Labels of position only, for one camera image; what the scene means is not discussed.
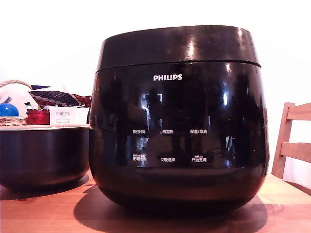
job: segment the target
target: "fabric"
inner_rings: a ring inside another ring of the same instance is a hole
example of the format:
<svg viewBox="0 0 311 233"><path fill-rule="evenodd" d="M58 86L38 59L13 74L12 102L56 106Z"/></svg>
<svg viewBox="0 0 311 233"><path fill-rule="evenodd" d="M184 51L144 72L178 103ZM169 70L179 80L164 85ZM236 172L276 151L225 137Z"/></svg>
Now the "fabric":
<svg viewBox="0 0 311 233"><path fill-rule="evenodd" d="M61 91L30 91L29 94L44 108L46 105L60 107L82 106L91 107L91 96L79 96Z"/></svg>

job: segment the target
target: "philips logo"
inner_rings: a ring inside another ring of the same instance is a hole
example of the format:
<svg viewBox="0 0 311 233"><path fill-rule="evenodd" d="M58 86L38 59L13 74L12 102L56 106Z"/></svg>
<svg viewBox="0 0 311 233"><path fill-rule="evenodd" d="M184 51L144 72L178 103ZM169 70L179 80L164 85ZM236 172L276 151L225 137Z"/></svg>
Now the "philips logo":
<svg viewBox="0 0 311 233"><path fill-rule="evenodd" d="M182 80L182 74L154 75L154 81Z"/></svg>

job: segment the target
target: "chair backrest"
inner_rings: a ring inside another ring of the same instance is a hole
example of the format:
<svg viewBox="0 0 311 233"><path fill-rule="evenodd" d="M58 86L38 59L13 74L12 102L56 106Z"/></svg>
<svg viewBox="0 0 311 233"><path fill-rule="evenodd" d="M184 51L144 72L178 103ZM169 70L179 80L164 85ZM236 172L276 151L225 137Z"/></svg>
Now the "chair backrest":
<svg viewBox="0 0 311 233"><path fill-rule="evenodd" d="M299 106L295 106L294 103L284 104L272 166L272 175L280 179L283 179L286 157L311 163L311 143L289 143L293 120L311 121L311 103Z"/></svg>

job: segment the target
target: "wooden table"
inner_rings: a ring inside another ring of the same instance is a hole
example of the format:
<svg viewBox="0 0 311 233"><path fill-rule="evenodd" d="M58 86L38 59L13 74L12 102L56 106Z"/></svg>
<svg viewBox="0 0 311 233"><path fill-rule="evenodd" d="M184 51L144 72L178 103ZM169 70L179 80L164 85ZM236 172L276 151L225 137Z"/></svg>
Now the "wooden table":
<svg viewBox="0 0 311 233"><path fill-rule="evenodd" d="M1 187L1 233L311 233L311 196L269 174L248 204L225 216L151 218L108 200L88 172L70 190L15 193Z"/></svg>

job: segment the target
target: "blue ball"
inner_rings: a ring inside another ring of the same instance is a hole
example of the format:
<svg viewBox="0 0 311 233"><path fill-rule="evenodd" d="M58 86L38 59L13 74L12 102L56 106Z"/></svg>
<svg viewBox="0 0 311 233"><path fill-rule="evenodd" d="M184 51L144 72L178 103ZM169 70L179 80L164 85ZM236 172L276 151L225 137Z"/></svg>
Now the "blue ball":
<svg viewBox="0 0 311 233"><path fill-rule="evenodd" d="M10 103L0 103L0 117L17 117L18 109Z"/></svg>

